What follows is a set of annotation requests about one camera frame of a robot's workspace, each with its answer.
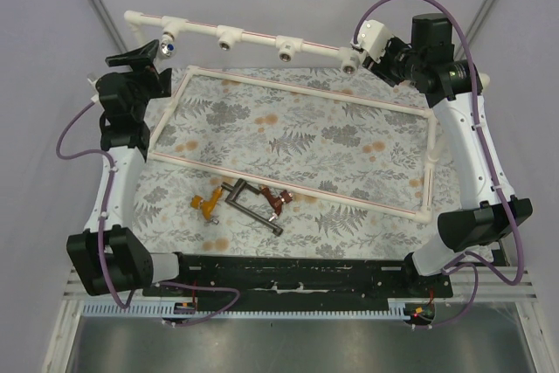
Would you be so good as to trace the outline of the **white water faucet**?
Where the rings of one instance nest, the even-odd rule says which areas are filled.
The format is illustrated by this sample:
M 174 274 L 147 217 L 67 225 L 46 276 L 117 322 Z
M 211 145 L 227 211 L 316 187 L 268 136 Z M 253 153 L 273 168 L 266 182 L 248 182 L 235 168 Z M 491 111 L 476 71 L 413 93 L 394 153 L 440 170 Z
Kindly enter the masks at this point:
M 170 59 L 176 53 L 175 38 L 169 33 L 163 33 L 159 44 L 159 54 L 163 59 Z

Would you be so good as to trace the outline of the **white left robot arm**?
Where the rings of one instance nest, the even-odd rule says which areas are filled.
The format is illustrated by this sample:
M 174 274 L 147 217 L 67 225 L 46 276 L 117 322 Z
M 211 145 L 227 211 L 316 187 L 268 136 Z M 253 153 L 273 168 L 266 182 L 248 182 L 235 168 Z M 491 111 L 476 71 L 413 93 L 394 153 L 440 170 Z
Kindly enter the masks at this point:
M 171 95 L 171 69 L 158 72 L 158 40 L 106 59 L 111 72 L 94 83 L 100 103 L 100 187 L 83 232 L 66 251 L 91 296 L 133 292 L 179 274 L 173 252 L 151 253 L 133 234 L 134 200 L 147 161 L 150 131 L 145 113 L 151 100 Z

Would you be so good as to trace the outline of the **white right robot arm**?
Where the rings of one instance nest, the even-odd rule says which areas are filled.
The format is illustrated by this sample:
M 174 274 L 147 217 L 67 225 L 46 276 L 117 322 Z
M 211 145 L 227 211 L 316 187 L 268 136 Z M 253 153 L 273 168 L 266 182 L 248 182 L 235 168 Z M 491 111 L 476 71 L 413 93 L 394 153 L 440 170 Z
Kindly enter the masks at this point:
M 411 254 L 420 276 L 440 273 L 461 253 L 490 245 L 532 215 L 529 199 L 518 198 L 504 175 L 487 123 L 484 98 L 472 83 L 480 76 L 454 58 L 452 23 L 441 13 L 415 16 L 405 43 L 384 24 L 364 22 L 356 50 L 363 67 L 390 86 L 411 82 L 437 118 L 459 178 L 461 207 L 437 218 L 437 234 Z

